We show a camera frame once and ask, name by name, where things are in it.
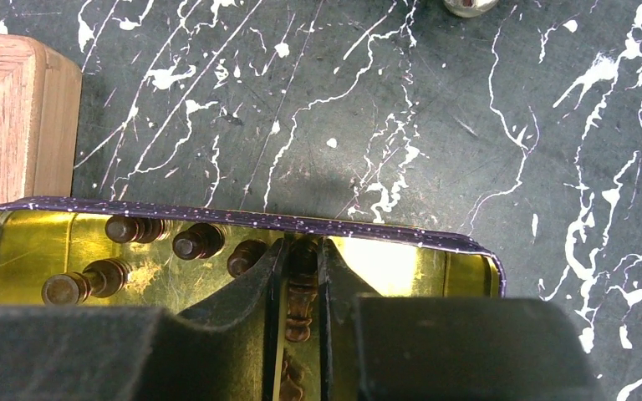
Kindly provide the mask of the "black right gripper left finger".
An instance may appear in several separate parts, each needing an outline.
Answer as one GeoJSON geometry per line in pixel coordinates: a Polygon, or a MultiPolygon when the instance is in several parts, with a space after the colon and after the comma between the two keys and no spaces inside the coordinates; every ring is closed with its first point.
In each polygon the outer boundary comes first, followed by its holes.
{"type": "Polygon", "coordinates": [[[208,298],[160,314],[150,343],[151,400],[275,400],[282,370],[289,241],[208,298]]]}

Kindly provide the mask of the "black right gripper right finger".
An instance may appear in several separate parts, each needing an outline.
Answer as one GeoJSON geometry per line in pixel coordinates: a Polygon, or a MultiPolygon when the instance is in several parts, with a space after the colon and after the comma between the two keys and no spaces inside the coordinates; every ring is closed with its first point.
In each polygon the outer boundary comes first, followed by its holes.
{"type": "Polygon", "coordinates": [[[319,362],[322,400],[356,400],[359,389],[354,302],[379,293],[354,272],[328,238],[318,246],[319,362]]]}

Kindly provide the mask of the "dark bishop chess piece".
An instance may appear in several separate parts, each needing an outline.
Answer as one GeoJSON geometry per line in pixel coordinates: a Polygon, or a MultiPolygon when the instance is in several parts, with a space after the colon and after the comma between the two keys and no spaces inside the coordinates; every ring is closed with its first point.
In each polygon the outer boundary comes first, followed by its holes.
{"type": "Polygon", "coordinates": [[[302,343],[310,338],[311,309],[318,295],[318,244],[301,238],[292,244],[289,257],[285,338],[302,343]]]}

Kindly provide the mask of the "gold tin with dark pieces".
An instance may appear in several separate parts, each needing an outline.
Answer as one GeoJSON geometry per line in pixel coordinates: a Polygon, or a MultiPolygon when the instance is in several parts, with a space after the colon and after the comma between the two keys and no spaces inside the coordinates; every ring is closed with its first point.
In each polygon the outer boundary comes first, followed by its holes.
{"type": "MultiPolygon", "coordinates": [[[[349,267],[381,297],[495,297],[506,275],[494,253],[468,236],[408,226],[221,211],[183,206],[32,197],[0,205],[0,400],[151,400],[150,343],[160,314],[175,316],[236,277],[227,259],[245,240],[267,250],[279,239],[332,240],[349,267]],[[111,216],[167,220],[165,238],[119,244],[104,233],[111,216]],[[182,260],[173,238],[196,223],[221,229],[225,245],[207,259],[182,260]],[[130,268],[115,295],[79,305],[45,305],[51,276],[115,258],[130,268]]],[[[275,400],[322,400],[319,297],[310,338],[291,343],[283,321],[275,400]]]]}

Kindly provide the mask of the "wooden chess board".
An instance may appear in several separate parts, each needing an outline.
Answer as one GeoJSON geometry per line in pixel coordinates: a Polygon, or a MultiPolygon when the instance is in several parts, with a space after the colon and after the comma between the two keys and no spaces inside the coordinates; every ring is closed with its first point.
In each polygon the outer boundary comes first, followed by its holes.
{"type": "Polygon", "coordinates": [[[81,88],[69,58],[0,34],[0,203],[70,195],[81,88]]]}

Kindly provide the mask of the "dark pawn in tin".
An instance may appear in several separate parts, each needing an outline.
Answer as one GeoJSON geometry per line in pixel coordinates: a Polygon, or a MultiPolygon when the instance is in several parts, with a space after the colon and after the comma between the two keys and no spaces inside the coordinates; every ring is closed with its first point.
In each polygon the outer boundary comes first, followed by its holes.
{"type": "Polygon", "coordinates": [[[224,245],[221,229],[208,223],[196,223],[173,238],[172,250],[178,258],[189,261],[215,256],[224,245]]]}
{"type": "Polygon", "coordinates": [[[104,233],[115,243],[147,244],[165,238],[170,228],[171,223],[167,220],[111,216],[105,222],[104,233]]]}
{"type": "Polygon", "coordinates": [[[41,288],[45,305],[79,305],[91,297],[107,298],[128,282],[130,266],[120,259],[92,261],[81,272],[65,272],[48,278],[41,288]]]}
{"type": "Polygon", "coordinates": [[[232,277],[239,277],[252,268],[264,255],[268,245],[259,240],[240,242],[227,259],[227,271],[232,277]]]}

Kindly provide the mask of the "round pastel drawer cabinet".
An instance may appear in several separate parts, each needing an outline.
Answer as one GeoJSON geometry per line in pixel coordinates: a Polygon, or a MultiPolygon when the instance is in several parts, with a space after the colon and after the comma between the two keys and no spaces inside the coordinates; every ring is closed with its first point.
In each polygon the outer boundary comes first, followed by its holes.
{"type": "Polygon", "coordinates": [[[476,18],[492,10],[498,0],[443,0],[447,10],[460,18],[476,18]]]}

